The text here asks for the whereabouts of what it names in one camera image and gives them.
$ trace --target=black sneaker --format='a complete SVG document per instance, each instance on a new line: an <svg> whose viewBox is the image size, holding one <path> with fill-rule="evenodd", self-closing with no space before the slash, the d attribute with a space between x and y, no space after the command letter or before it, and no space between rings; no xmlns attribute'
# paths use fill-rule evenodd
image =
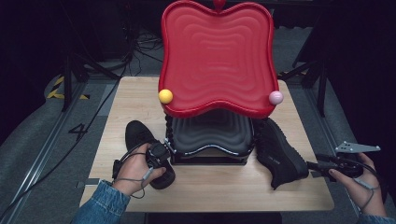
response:
<svg viewBox="0 0 396 224"><path fill-rule="evenodd" d="M154 138L154 135L152 135L149 128L139 120L132 120L125 128L125 145L128 150L127 154L146 143L153 144L159 142L160 141ZM168 160L163 161L159 167L165 167L166 172L162 176L152 180L150 185L155 189L165 189L175 181L175 171Z"/></svg>
<svg viewBox="0 0 396 224"><path fill-rule="evenodd" d="M306 162L286 140L285 134L272 119L254 120L257 160L267 167L273 179L271 187L306 178L309 174Z"/></svg>
<svg viewBox="0 0 396 224"><path fill-rule="evenodd" d="M134 150L146 143L158 142L146 125L139 120L132 120L125 128L125 145L128 151Z"/></svg>

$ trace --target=wavy red tray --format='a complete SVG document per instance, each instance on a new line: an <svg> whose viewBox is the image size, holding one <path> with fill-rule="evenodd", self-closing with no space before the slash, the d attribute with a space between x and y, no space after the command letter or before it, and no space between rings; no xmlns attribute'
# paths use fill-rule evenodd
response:
<svg viewBox="0 0 396 224"><path fill-rule="evenodd" d="M274 26L266 8L246 2L215 10L177 1L164 11L162 29L158 91L173 94L170 103L162 103L166 114L187 118L225 108L262 119L273 112L269 98L278 84L272 60Z"/></svg>

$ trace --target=pink ball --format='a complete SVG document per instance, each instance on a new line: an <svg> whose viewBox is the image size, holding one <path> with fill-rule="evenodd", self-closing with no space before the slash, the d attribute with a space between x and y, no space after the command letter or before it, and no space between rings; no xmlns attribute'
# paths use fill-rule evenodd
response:
<svg viewBox="0 0 396 224"><path fill-rule="evenodd" d="M283 101L283 94L280 91L273 91L270 94L270 102L273 105L279 105Z"/></svg>

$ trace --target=sleeve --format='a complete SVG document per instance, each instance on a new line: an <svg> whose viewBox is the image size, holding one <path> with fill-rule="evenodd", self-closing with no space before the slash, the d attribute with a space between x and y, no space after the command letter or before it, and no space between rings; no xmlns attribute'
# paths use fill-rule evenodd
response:
<svg viewBox="0 0 396 224"><path fill-rule="evenodd" d="M77 211L72 223L120 223L130 197L101 180L91 198Z"/></svg>
<svg viewBox="0 0 396 224"><path fill-rule="evenodd" d="M361 214L357 224L396 224L396 220L390 217L377 217Z"/></svg>

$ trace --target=cable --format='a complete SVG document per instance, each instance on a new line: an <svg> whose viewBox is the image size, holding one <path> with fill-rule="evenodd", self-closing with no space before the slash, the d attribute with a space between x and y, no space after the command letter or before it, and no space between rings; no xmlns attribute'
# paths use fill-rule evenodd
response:
<svg viewBox="0 0 396 224"><path fill-rule="evenodd" d="M373 199L374 194L375 194L375 190L376 190L376 189L379 189L380 186L374 188L373 186L371 186L370 184L368 184L368 183L362 181L362 180L359 179L359 178L353 178L353 180L354 180L356 183L358 183L358 184L360 184L361 186L363 186L364 188L366 188L366 189L368 189L368 190L371 191L370 197L369 197L369 199L367 200L367 202L366 202L364 205L362 205L362 206L360 207L360 210L362 211L362 210L370 203L370 201Z"/></svg>
<svg viewBox="0 0 396 224"><path fill-rule="evenodd" d="M139 57L137 57L134 53L133 53L133 55L134 55L134 57L138 60L138 64L139 64L139 71L134 75L134 76L137 76L137 75L139 75L141 72L142 72L142 67L140 66L140 59L139 59ZM131 71L131 65L129 64L129 72L130 72L130 74L131 74L131 76L132 76L132 71Z"/></svg>
<svg viewBox="0 0 396 224"><path fill-rule="evenodd" d="M122 156L122 158L119 160L119 162L120 162L120 168L122 167L122 165L125 163L126 160L130 159L131 157L133 157L133 156L135 156L135 155L144 155L144 156L146 156L146 153L142 153L142 152L131 153L131 151L134 151L134 150L137 149L138 147L140 147L140 146L137 146L137 147L135 147L135 148L129 150L124 156ZM112 183L114 184L114 183L116 183L117 181L120 181L120 180L127 180L127 181L131 181L131 182L140 181L140 182L141 182L141 183L140 183L140 187L141 187L141 189L143 190L143 195L138 197L138 196L134 196L134 195L132 194L132 195L130 195L130 196L133 197L133 198L136 198L136 199L142 199L143 197L145 197L145 194L146 194L145 188L144 188L144 186L143 186L143 183L144 183L145 180L147 180L147 179L149 178L149 176L151 175L151 173L153 172L153 170L154 170L154 168L153 168L153 167L150 167L150 168L148 169L148 171L143 175L143 177L142 177L141 179L131 179L131 178L123 178L123 177L116 178L115 176L113 176L115 179L113 180Z"/></svg>
<svg viewBox="0 0 396 224"><path fill-rule="evenodd" d="M157 59L157 58L155 58L155 57L153 57L153 56L151 56L151 55L149 55L149 54L147 54L147 53L141 51L140 49L136 49L136 51L138 51L139 53L141 53L141 54L143 54L143 55L146 55L146 56L150 57L151 59L154 59L154 60L156 60L156 61L158 61L158 62L160 62L160 63L163 63L162 60Z"/></svg>
<svg viewBox="0 0 396 224"><path fill-rule="evenodd" d="M380 182L382 180L382 178L378 175L376 170L373 169L371 166L369 166L367 164L364 164L364 163L359 162L359 161L353 161L353 160L346 159L346 158L342 158L342 159L340 158L340 161L346 161L346 162L349 162L349 163L358 164L359 166L363 167L364 169L370 171L370 173L372 173L375 176L375 178L378 180L378 182Z"/></svg>
<svg viewBox="0 0 396 224"><path fill-rule="evenodd" d="M114 71L117 70L119 68L122 68L123 66L125 66L125 64L127 64L128 62L122 62L120 64L116 64L114 66L110 66L110 67L106 67L106 70L108 71ZM92 69L90 67L85 67L85 70L87 70L87 72L89 73L99 73L98 71L96 71L95 69Z"/></svg>
<svg viewBox="0 0 396 224"><path fill-rule="evenodd" d="M78 138L78 140L76 141L76 143L70 147L70 149L66 152L66 154L58 161L58 163L55 164L54 167L52 167L52 169L50 169L43 177L39 178L32 186L30 186L26 191L24 191L22 194L20 194L7 208L6 210L2 213L2 215L0 216L0 222L3 221L4 217L6 216L7 212L15 206L15 204L17 204L22 198L23 196L25 196L28 192L30 192L32 189L34 189L36 186L38 186L40 183L42 183L45 179L47 179L47 177L49 177L62 163L63 161L69 156L69 154L76 148L76 146L78 145L78 143L81 141L81 139L84 137L84 135L88 132L88 130L90 129L90 127L93 124L93 121L96 119L97 115L99 114L99 111L102 109L103 105L105 104L105 102L108 100L108 98L110 97L110 95L112 94L112 92L116 89L116 87L120 84L120 79L123 77L124 73L126 70L126 64L124 66L124 69L120 75L120 78L117 79L116 83L114 84L113 88L111 89L110 93L107 95L107 97L105 98L105 100L100 104L99 108L96 110L95 114L93 115L91 121L89 122L87 128L85 129L84 132L81 133L80 138Z"/></svg>

